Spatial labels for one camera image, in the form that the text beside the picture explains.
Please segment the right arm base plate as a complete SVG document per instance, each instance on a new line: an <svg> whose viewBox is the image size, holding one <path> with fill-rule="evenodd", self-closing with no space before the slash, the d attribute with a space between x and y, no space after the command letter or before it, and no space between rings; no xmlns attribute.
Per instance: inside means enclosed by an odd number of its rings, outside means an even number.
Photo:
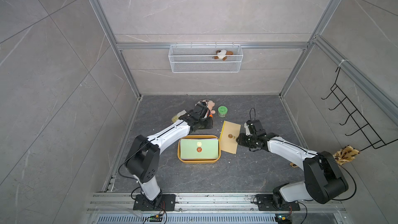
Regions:
<svg viewBox="0 0 398 224"><path fill-rule="evenodd" d="M300 211L298 202L286 202L283 198L271 194L258 194L254 197L254 204L259 211Z"/></svg>

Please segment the yellow envelope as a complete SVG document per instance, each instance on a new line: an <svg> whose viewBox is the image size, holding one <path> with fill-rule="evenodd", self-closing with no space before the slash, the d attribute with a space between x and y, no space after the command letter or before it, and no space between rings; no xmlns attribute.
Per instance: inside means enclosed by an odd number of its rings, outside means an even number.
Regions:
<svg viewBox="0 0 398 224"><path fill-rule="evenodd" d="M226 121L224 121L224 122L223 122L223 125L222 125L222 128L221 128L221 132L220 132L219 139L222 139L223 132L224 132L224 126L225 126L225 122L226 122Z"/></svg>

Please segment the light green envelope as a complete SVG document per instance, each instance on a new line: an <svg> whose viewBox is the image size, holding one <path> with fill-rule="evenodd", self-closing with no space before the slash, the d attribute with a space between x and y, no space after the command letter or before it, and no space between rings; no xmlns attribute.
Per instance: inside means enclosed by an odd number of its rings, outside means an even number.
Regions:
<svg viewBox="0 0 398 224"><path fill-rule="evenodd" d="M182 139L180 141L182 160L215 160L218 157L218 139Z"/></svg>

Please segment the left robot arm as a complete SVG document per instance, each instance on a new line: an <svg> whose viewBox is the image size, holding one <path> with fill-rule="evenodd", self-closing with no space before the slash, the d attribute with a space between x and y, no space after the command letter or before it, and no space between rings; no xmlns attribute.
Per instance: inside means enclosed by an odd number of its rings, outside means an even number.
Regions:
<svg viewBox="0 0 398 224"><path fill-rule="evenodd" d="M150 136L137 136L124 163L119 167L126 168L130 175L123 175L121 172L119 175L136 180L145 199L158 205L162 191L155 174L161 153L178 140L205 127L216 113L214 106L215 103L211 100L201 100L196 103L194 109L179 116L164 130Z"/></svg>

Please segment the yellow plastic storage tray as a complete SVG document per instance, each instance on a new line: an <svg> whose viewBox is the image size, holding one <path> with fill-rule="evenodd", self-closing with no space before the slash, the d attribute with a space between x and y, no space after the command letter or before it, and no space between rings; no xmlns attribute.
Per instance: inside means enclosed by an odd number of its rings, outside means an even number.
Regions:
<svg viewBox="0 0 398 224"><path fill-rule="evenodd" d="M218 139L218 138L214 135L189 135L182 139ZM178 142L177 155L178 155L178 159L185 164L212 164L212 163L217 162L221 157L221 148L220 148L220 142L219 142L219 157L215 160L182 160L180 158L180 141L182 139L180 139Z"/></svg>

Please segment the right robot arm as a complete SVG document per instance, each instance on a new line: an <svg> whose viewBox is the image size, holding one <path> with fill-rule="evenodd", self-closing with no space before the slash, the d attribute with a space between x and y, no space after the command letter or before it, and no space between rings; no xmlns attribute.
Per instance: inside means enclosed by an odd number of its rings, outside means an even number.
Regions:
<svg viewBox="0 0 398 224"><path fill-rule="evenodd" d="M325 204L349 189L339 165L326 151L306 150L273 134L256 136L241 133L236 142L250 151L265 150L279 155L304 172L303 181L287 183L273 190L273 201L277 208L295 201L314 200Z"/></svg>

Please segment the beige envelope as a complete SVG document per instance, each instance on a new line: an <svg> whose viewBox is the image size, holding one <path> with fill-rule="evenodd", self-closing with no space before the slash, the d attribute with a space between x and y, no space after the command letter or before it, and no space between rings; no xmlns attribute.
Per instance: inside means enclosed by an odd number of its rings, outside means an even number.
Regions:
<svg viewBox="0 0 398 224"><path fill-rule="evenodd" d="M240 124L224 121L219 139L222 151L236 154L238 146L236 139L239 136L240 129Z"/></svg>

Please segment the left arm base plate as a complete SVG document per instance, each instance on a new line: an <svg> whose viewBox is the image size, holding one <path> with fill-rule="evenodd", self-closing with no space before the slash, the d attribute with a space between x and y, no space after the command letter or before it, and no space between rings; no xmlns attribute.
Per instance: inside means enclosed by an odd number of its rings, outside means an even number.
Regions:
<svg viewBox="0 0 398 224"><path fill-rule="evenodd" d="M159 194L154 200L148 200L144 195L135 197L133 210L138 211L174 211L176 204L175 194Z"/></svg>

